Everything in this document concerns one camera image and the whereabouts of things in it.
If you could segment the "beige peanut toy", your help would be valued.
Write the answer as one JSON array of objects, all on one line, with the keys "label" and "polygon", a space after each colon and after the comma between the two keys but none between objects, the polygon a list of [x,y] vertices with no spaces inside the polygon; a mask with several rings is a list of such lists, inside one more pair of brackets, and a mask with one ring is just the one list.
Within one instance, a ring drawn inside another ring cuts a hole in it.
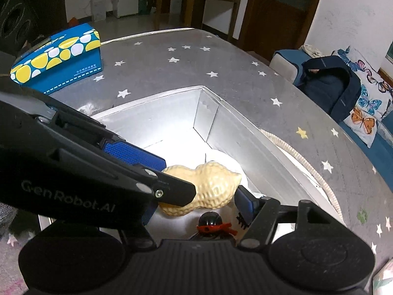
[{"label": "beige peanut toy", "polygon": [[242,175],[228,170],[217,162],[207,162],[195,169],[175,165],[167,167],[163,173],[194,184],[196,195],[186,206],[160,203],[161,210],[168,216],[184,216],[198,208],[218,209],[232,200]]}]

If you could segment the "black haired doll toy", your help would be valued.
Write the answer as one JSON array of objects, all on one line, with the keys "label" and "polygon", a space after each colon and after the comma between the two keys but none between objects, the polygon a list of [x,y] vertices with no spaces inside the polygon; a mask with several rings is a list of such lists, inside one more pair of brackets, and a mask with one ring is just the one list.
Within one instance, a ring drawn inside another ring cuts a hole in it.
[{"label": "black haired doll toy", "polygon": [[217,212],[205,212],[198,219],[196,233],[190,240],[235,240],[237,230],[232,229],[230,222],[223,222]]}]

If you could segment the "grey storage box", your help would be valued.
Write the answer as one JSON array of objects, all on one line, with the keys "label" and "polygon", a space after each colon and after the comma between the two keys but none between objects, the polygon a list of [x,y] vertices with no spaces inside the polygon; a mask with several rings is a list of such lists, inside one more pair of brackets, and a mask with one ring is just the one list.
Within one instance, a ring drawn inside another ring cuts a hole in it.
[{"label": "grey storage box", "polygon": [[102,112],[86,104],[80,111],[162,157],[168,166],[193,169],[218,162],[239,173],[242,184],[257,197],[275,198],[283,205],[311,200],[342,220],[335,194],[305,158],[206,87],[158,93]]}]

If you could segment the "blue yellow tissue box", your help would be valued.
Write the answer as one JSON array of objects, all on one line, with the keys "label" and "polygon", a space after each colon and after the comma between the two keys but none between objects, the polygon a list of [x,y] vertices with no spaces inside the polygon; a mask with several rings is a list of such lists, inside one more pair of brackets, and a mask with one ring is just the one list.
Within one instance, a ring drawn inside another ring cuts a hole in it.
[{"label": "blue yellow tissue box", "polygon": [[102,71],[100,35],[84,23],[56,33],[13,64],[13,82],[51,94]]}]

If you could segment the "grey star tablecloth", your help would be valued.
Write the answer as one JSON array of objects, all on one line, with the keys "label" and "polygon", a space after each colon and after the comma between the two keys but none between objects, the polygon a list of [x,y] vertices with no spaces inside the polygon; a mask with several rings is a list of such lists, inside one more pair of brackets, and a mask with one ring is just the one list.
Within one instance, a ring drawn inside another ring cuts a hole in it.
[{"label": "grey star tablecloth", "polygon": [[382,176],[383,164],[392,164],[388,145],[374,142],[369,149],[273,69],[201,30],[107,39],[100,52],[103,70],[54,98],[93,115],[157,93],[205,86],[313,166],[336,195],[347,226],[375,246],[377,267],[392,258],[392,191]]}]

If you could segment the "dark blue backpack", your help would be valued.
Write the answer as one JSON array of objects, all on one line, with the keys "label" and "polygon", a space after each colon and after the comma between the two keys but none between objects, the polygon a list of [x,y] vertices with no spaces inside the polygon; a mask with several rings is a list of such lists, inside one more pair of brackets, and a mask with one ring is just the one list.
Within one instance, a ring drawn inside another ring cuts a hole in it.
[{"label": "dark blue backpack", "polygon": [[336,123],[354,108],[360,95],[360,79],[337,55],[302,63],[298,88]]}]

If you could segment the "blue sofa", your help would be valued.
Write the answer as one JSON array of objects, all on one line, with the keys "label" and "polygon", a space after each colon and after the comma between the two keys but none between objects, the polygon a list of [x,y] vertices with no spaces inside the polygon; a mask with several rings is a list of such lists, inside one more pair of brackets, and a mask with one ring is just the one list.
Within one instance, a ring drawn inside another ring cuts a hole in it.
[{"label": "blue sofa", "polygon": [[392,172],[392,87],[357,50],[311,57],[284,49],[270,66],[341,125],[380,173]]}]

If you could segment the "butterfly print pillow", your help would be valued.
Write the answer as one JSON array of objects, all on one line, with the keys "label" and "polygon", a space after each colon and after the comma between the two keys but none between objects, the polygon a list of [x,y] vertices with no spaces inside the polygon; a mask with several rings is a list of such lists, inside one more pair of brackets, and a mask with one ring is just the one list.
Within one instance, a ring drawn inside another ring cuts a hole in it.
[{"label": "butterfly print pillow", "polygon": [[355,48],[347,47],[333,52],[347,64],[360,79],[360,95],[344,124],[368,147],[372,146],[378,124],[387,116],[392,104],[392,87],[375,71],[366,58]]}]

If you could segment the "brown wooden door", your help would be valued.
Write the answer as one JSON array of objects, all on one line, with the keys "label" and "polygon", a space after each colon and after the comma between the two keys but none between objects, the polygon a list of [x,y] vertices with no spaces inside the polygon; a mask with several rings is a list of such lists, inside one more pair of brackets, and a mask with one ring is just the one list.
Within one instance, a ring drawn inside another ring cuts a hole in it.
[{"label": "brown wooden door", "polygon": [[319,0],[248,0],[238,47],[266,60],[281,49],[297,49],[306,39]]}]

